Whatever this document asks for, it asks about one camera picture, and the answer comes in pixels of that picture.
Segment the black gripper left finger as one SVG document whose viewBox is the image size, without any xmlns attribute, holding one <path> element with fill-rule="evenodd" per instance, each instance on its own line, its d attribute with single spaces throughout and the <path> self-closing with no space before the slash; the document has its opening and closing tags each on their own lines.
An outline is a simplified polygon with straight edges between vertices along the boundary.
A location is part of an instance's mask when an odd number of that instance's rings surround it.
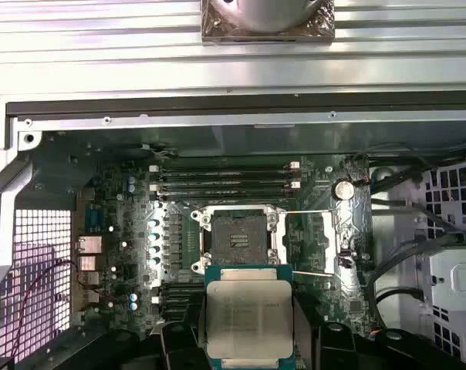
<svg viewBox="0 0 466 370">
<path fill-rule="evenodd" d="M 141 339 L 113 329 L 73 355 L 74 369 L 206 369 L 199 342 L 205 300 L 192 298 L 181 321 L 170 321 Z"/>
</svg>

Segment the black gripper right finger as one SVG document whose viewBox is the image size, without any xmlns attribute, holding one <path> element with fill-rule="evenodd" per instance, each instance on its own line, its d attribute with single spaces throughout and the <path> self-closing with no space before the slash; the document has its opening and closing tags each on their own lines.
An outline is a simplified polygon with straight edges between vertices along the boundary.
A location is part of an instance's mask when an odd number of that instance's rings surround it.
<svg viewBox="0 0 466 370">
<path fill-rule="evenodd" d="M 295 303 L 294 342 L 307 369 L 462 369 L 464 364 L 429 341 L 400 329 L 373 339 L 324 321 L 313 306 Z"/>
</svg>

